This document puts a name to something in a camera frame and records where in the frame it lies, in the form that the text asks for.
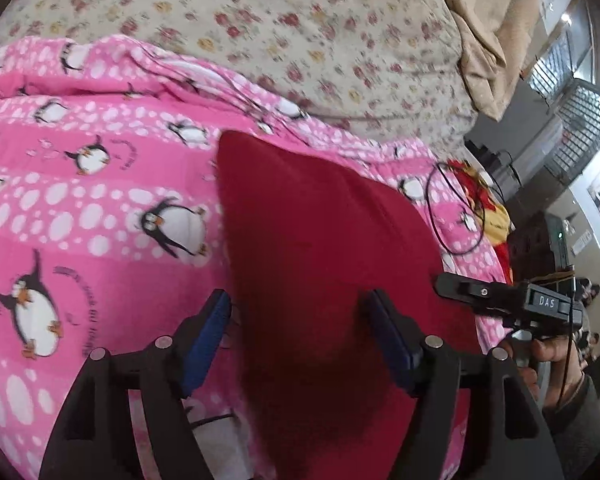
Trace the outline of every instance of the penguin foot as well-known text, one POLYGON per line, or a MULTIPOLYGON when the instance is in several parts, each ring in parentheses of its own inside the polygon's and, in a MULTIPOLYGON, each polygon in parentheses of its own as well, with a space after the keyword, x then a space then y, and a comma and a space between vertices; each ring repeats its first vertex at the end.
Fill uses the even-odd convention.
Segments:
POLYGON ((64 336, 64 330, 62 329, 62 323, 59 321, 52 321, 48 327, 46 327, 49 332, 52 334, 56 334, 58 337, 64 336))
POLYGON ((24 348, 22 349, 22 357, 36 359, 36 342, 33 341, 33 339, 25 343, 24 348))

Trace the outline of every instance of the pillow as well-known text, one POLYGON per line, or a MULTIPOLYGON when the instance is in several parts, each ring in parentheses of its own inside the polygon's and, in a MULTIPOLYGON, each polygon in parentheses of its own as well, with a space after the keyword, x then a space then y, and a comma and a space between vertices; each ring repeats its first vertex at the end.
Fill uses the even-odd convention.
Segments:
POLYGON ((429 227, 395 189, 240 132, 221 137, 218 180, 242 381, 278 477, 385 480, 415 402, 392 384, 359 294, 382 288, 424 333, 480 351, 471 311, 433 291, 429 227))

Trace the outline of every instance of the silver rivet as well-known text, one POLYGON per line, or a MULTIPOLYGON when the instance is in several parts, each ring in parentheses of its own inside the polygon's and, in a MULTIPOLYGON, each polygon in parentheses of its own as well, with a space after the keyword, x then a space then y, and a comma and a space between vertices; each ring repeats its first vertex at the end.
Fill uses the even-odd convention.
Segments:
POLYGON ((173 339, 168 335, 161 335, 158 339, 155 340, 155 345, 164 350, 165 348, 169 348, 173 344, 173 339))
POLYGON ((509 357, 507 351, 504 348, 500 348, 499 346, 491 350, 491 355, 494 356, 498 361, 506 361, 509 357))
POLYGON ((443 341, 437 335, 428 335, 424 338, 424 342, 431 348, 440 348, 443 345, 443 341))
POLYGON ((104 348, 94 348, 91 350, 89 357, 94 361, 99 361, 107 354, 107 351, 104 348))

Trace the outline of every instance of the penguin beak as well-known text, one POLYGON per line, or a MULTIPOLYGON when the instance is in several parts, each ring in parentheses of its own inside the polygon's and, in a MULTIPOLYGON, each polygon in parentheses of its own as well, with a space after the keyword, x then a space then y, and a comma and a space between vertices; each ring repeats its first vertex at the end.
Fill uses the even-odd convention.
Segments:
POLYGON ((18 303, 24 308, 27 307, 27 301, 31 301, 31 295, 29 294, 29 290, 26 288, 22 288, 18 293, 17 298, 18 303))

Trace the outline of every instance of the pink blanket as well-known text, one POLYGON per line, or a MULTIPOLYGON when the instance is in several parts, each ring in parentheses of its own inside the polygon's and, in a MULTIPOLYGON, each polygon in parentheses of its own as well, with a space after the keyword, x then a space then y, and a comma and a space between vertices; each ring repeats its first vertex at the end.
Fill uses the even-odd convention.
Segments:
MULTIPOLYGON (((37 478, 91 349, 143 348, 195 314, 213 288, 231 291, 214 176, 227 129, 396 187, 430 224, 422 187, 434 158, 418 140, 360 140, 230 70, 125 36, 0 47, 0 446, 24 478, 37 478)), ((440 175, 430 198, 446 245, 470 247, 474 222, 440 175)), ((504 281, 486 240, 466 256, 441 254, 449 270, 504 281)), ((485 351, 504 336, 494 320, 476 327, 485 351)), ((185 404, 190 420, 234 412, 245 451, 227 460, 213 431, 196 437, 216 478, 273 478, 238 385, 239 317, 221 347, 185 404)), ((139 399, 130 402, 145 475, 158 478, 139 399)), ((456 428, 449 471, 462 435, 456 428)))

